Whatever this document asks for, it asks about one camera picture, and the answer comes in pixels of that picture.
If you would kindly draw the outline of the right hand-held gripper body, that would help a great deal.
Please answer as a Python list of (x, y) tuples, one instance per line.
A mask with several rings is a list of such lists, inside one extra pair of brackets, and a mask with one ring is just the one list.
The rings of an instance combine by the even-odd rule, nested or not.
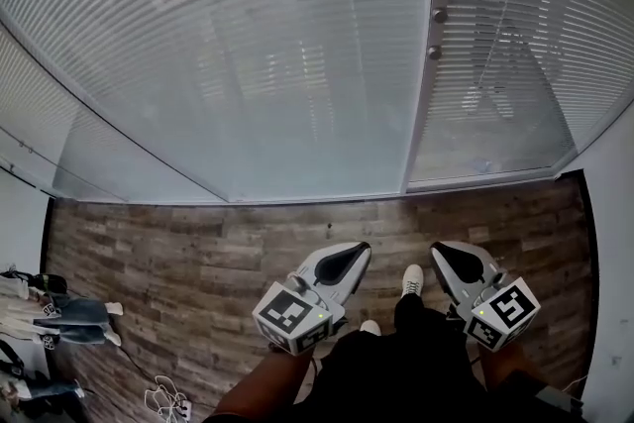
[(448, 321), (468, 339), (497, 352), (521, 335), (540, 310), (523, 278), (496, 264), (449, 270)]

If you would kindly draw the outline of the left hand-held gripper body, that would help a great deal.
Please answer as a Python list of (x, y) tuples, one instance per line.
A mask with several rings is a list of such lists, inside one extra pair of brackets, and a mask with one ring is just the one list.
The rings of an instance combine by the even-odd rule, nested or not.
[(252, 312), (268, 341), (299, 356), (330, 338), (348, 322), (348, 265), (342, 261), (305, 263), (274, 283)]

